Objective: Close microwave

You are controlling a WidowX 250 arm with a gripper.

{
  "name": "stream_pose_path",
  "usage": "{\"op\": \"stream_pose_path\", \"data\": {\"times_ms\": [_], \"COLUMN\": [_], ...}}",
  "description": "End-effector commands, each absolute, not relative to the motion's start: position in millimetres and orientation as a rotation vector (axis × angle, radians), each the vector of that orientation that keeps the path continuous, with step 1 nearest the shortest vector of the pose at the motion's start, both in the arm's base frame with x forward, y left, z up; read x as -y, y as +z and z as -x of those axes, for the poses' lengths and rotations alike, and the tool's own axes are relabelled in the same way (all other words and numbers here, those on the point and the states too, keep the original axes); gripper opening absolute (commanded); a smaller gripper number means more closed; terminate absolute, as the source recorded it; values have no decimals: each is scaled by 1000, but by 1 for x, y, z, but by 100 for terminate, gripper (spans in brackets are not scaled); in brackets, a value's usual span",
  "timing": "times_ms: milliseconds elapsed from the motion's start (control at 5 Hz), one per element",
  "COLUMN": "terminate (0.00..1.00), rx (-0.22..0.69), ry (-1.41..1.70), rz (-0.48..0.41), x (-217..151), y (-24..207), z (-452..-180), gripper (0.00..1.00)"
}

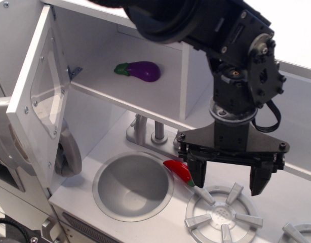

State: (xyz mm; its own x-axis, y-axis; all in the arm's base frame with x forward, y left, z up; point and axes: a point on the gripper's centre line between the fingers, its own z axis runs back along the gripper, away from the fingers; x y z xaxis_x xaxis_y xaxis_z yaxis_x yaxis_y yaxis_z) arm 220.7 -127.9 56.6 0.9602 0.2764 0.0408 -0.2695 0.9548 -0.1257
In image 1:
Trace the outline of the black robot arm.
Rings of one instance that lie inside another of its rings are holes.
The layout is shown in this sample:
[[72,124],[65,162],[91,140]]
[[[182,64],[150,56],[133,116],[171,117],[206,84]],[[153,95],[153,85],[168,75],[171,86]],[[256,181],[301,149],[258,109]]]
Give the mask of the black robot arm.
[[286,77],[275,60],[270,22],[244,1],[98,1],[122,8],[147,40],[185,42],[206,53],[214,77],[206,127],[179,132],[179,156],[194,184],[203,187],[208,161],[249,166],[250,190],[262,193],[271,175],[283,169],[287,142],[271,137],[279,125],[257,125],[267,106],[281,120],[273,98]]

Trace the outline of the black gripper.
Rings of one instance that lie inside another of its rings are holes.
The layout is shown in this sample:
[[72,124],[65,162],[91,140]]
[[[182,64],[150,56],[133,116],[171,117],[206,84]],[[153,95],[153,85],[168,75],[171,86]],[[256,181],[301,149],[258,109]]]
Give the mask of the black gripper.
[[250,166],[252,196],[260,195],[272,171],[283,170],[290,145],[256,130],[251,124],[228,126],[214,122],[179,132],[179,157],[187,162],[195,186],[204,187],[207,162]]

